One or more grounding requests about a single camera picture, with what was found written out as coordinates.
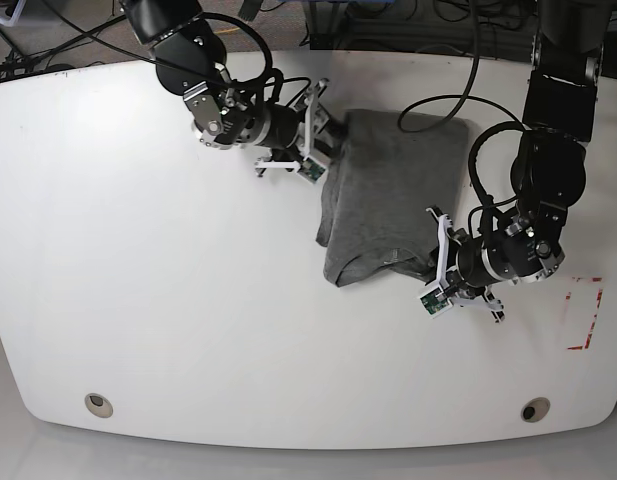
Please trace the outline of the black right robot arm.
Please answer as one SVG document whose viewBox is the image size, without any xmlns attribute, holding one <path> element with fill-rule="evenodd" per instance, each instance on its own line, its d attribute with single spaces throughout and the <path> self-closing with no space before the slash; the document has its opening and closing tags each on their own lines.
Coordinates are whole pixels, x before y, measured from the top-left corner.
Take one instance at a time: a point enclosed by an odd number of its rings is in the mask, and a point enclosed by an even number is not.
<svg viewBox="0 0 617 480">
<path fill-rule="evenodd" d="M 196 1 L 124 1 L 121 7 L 138 41 L 148 46 L 160 84 L 191 113 L 202 144 L 217 150 L 265 148 L 269 153 L 256 162 L 257 174 L 283 169 L 311 183 L 340 156 L 346 126 L 320 101 L 328 79 L 308 84 L 281 104 L 286 79 L 265 40 L 242 20 L 206 12 Z M 231 76 L 212 21 L 237 27 L 259 46 L 264 68 L 258 76 L 243 81 Z"/>
</svg>

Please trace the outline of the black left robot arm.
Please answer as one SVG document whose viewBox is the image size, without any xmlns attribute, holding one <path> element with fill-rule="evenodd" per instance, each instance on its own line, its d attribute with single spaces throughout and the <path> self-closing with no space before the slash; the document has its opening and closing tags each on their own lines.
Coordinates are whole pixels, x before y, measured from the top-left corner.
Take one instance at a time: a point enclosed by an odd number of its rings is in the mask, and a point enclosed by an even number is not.
<svg viewBox="0 0 617 480">
<path fill-rule="evenodd" d="M 610 1 L 539 2 L 523 117 L 488 128 L 468 154 L 479 200 L 470 213 L 480 217 L 479 227 L 456 230 L 439 208 L 428 210 L 437 222 L 436 276 L 419 299 L 429 315 L 475 306 L 502 321 L 504 306 L 493 285 L 542 281 L 558 270 L 568 210 L 586 185 L 586 147 L 612 10 Z M 510 171 L 514 195 L 497 202 L 479 178 L 477 157 L 487 140 L 505 131 L 521 138 Z"/>
</svg>

